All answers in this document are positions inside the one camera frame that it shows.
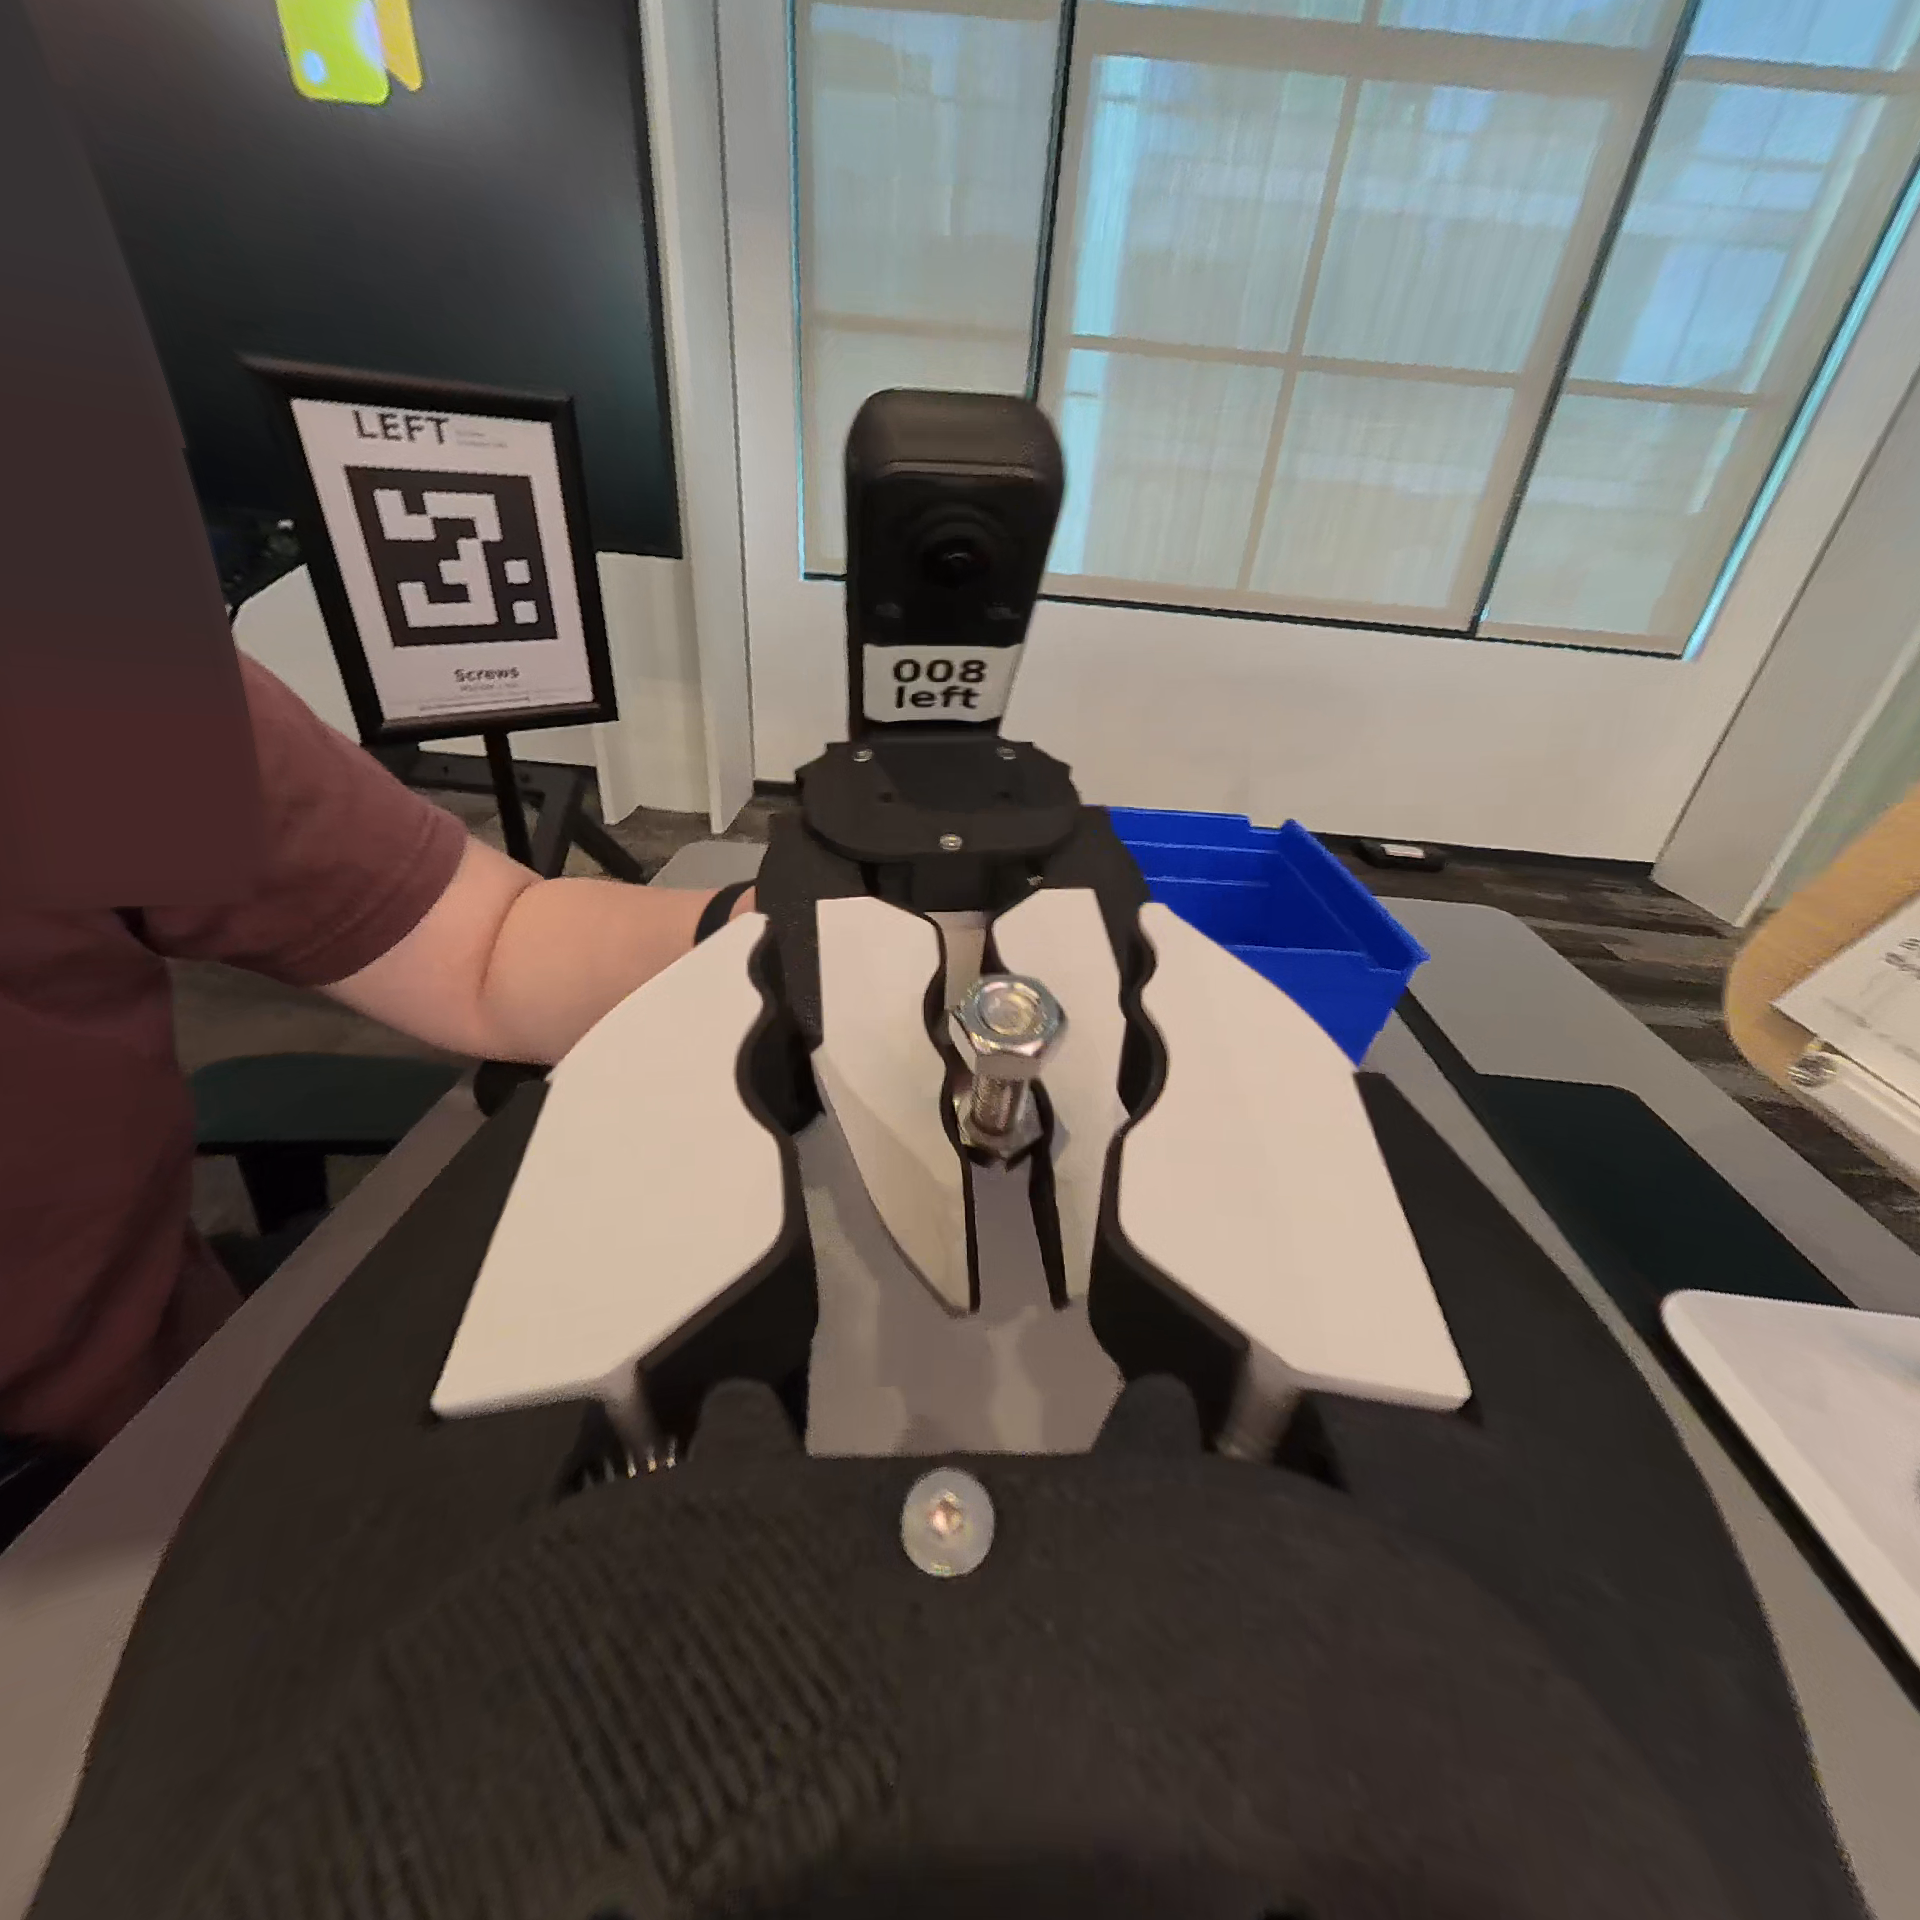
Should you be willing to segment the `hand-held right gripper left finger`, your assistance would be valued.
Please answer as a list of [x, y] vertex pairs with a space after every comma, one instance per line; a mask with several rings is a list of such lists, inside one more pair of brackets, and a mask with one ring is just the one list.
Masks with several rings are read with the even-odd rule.
[[437, 1419], [592, 1406], [649, 1456], [688, 1447], [718, 1385], [754, 1381], [807, 1435], [821, 1291], [784, 1106], [795, 1040], [750, 912], [551, 1070]]

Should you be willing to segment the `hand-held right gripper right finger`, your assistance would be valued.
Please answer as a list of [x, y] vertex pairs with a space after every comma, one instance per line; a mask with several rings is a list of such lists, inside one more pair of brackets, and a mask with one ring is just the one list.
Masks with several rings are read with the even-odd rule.
[[1120, 997], [1118, 1129], [1088, 1321], [1202, 1445], [1271, 1456], [1305, 1394], [1454, 1415], [1472, 1381], [1349, 1056], [1163, 903]]

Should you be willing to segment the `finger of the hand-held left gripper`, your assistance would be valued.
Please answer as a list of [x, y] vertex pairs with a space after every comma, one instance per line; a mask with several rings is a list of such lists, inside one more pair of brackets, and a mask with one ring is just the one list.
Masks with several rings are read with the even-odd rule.
[[944, 1008], [944, 937], [891, 903], [837, 896], [816, 903], [816, 946], [816, 1086], [898, 1255], [949, 1314], [971, 1314], [969, 1170], [928, 1024]]
[[1127, 1122], [1120, 960], [1095, 894], [1081, 887], [1047, 889], [1003, 912], [992, 951], [1001, 976], [1026, 981], [1015, 997], [1040, 1003], [1040, 1056], [1010, 1081], [1010, 1120], [985, 1134], [985, 1150], [1029, 1168], [1047, 1301], [1079, 1305], [1093, 1278], [1109, 1159]]

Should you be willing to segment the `steel hex nut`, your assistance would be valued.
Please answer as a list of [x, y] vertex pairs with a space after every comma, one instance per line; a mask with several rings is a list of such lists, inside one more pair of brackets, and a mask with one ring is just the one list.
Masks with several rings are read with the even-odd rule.
[[953, 1042], [974, 1061], [1040, 1065], [1065, 1035], [1065, 1008], [1022, 974], [976, 978], [949, 1008]]

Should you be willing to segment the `steel hex bolt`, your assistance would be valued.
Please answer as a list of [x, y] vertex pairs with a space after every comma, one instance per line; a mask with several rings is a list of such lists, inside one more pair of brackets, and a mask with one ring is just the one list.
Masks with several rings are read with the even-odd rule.
[[1065, 1033], [1038, 1065], [978, 1063], [953, 1042], [949, 1024], [955, 1058], [965, 1067], [965, 1086], [951, 1093], [951, 1109], [960, 1145], [976, 1161], [1017, 1163], [1045, 1138], [1040, 1079], [1065, 1042]]

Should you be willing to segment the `blue plastic bin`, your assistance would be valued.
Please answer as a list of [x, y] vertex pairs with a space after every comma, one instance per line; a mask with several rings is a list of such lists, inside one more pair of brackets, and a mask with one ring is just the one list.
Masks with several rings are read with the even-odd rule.
[[1426, 949], [1305, 827], [1111, 807], [1152, 901], [1291, 997], [1351, 1065], [1399, 1010]]

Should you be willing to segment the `person's left forearm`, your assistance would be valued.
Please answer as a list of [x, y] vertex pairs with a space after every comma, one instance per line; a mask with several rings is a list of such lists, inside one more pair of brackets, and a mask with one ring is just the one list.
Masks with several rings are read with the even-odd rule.
[[469, 839], [423, 919], [393, 949], [320, 992], [450, 1054], [553, 1065], [693, 949], [711, 894], [544, 880]]

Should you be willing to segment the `dark office chair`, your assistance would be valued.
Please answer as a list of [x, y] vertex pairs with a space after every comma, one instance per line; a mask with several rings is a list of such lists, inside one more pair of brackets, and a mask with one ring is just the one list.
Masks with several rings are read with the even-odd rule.
[[270, 1237], [329, 1209], [329, 1161], [384, 1159], [459, 1079], [446, 1063], [334, 1051], [208, 1063], [187, 1079], [194, 1147], [235, 1163]]

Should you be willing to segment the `black easel stand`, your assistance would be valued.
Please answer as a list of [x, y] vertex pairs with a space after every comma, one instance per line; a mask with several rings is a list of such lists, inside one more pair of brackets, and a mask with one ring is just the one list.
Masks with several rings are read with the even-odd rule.
[[398, 779], [427, 793], [487, 795], [507, 855], [544, 880], [565, 875], [574, 853], [613, 880], [645, 885], [651, 878], [601, 821], [592, 768], [517, 759], [503, 731], [482, 734], [482, 747], [482, 757], [471, 757], [409, 741], [373, 754]]

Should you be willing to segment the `white document stand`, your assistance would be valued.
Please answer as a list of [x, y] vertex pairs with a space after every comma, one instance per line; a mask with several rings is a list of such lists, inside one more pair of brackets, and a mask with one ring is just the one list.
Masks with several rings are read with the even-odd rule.
[[1689, 1271], [1664, 1330], [1895, 1646], [1918, 1655], [1915, 1282], [1815, 1298], [1781, 1237]]

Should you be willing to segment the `black framed tag sign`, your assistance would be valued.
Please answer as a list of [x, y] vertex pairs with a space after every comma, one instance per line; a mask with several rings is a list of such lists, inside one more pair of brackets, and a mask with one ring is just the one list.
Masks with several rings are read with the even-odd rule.
[[247, 352], [359, 738], [617, 720], [574, 398]]

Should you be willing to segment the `printed instruction sheet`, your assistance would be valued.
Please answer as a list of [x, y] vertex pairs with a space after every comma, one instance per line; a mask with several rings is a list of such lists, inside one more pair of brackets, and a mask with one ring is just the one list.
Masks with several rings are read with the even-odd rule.
[[1861, 1065], [1918, 1061], [1918, 901], [1774, 999], [1774, 1010]]

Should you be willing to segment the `white framed window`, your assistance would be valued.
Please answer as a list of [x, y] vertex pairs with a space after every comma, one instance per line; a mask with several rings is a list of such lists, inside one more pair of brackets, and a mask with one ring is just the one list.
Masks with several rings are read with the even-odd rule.
[[789, 5], [800, 558], [1038, 400], [1067, 597], [1689, 658], [1915, 217], [1915, 5]]

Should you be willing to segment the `green glass partition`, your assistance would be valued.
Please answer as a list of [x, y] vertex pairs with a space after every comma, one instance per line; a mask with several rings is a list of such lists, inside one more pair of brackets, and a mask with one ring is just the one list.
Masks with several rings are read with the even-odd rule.
[[1840, 763], [1776, 887], [1787, 898], [1824, 873], [1918, 782], [1918, 656], [1893, 681], [1881, 709]]

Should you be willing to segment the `large black wall screen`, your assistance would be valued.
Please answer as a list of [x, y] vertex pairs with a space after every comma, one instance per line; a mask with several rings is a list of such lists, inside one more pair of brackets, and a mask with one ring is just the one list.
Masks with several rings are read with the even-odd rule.
[[574, 400], [592, 544], [677, 558], [635, 5], [409, 5], [418, 85], [336, 87], [373, 5], [27, 5], [210, 523], [295, 514], [247, 354]]

